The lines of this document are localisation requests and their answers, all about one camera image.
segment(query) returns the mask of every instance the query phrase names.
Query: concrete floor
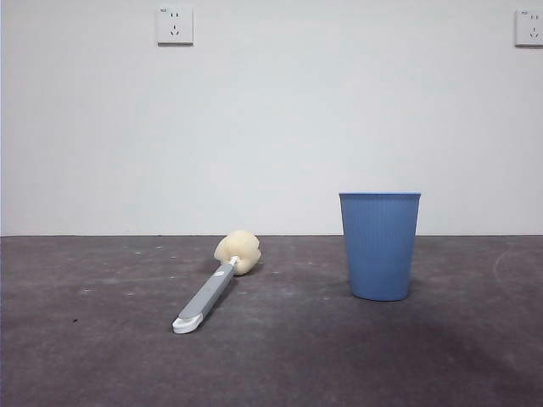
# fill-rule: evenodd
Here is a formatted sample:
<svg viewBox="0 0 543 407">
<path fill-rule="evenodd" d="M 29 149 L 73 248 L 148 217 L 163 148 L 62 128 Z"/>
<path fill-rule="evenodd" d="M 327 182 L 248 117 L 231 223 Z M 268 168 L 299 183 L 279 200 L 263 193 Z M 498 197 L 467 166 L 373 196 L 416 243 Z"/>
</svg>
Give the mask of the concrete floor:
<svg viewBox="0 0 543 407">
<path fill-rule="evenodd" d="M 419 237 L 407 299 L 342 237 L 263 237 L 188 335 L 219 237 L 2 239 L 2 406 L 543 405 L 543 237 Z"/>
</svg>

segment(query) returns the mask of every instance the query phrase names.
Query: wall outlet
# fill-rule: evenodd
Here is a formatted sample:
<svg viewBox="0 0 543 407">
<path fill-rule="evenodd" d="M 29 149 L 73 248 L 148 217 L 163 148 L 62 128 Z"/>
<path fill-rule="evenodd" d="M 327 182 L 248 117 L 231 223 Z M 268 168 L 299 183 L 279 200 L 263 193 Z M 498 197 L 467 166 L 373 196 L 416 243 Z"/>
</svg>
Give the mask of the wall outlet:
<svg viewBox="0 0 543 407">
<path fill-rule="evenodd" d="M 163 7 L 156 14 L 156 40 L 160 44 L 193 44 L 193 8 Z"/>
<path fill-rule="evenodd" d="M 515 45 L 543 47 L 543 10 L 518 10 Z"/>
</svg>

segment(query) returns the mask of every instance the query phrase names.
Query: white wall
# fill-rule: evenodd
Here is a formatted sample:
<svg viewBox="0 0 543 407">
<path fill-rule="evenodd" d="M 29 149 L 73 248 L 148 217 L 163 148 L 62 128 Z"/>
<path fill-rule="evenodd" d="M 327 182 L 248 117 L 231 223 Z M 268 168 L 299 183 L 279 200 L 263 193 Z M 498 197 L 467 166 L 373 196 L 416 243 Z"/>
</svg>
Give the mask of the white wall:
<svg viewBox="0 0 543 407">
<path fill-rule="evenodd" d="M 157 47 L 157 0 L 3 1 L 4 235 L 340 233 L 343 190 L 543 233 L 539 1 L 193 4 Z"/>
</svg>

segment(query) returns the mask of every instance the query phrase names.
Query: blue cup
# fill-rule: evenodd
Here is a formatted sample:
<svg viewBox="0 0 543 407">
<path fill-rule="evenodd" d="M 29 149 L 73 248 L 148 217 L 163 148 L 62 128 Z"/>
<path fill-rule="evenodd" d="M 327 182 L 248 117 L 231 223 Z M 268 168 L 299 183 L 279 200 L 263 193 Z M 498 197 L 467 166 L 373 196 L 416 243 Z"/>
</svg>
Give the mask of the blue cup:
<svg viewBox="0 0 543 407">
<path fill-rule="evenodd" d="M 417 229 L 418 192 L 342 192 L 350 289 L 356 297 L 407 296 Z"/>
</svg>

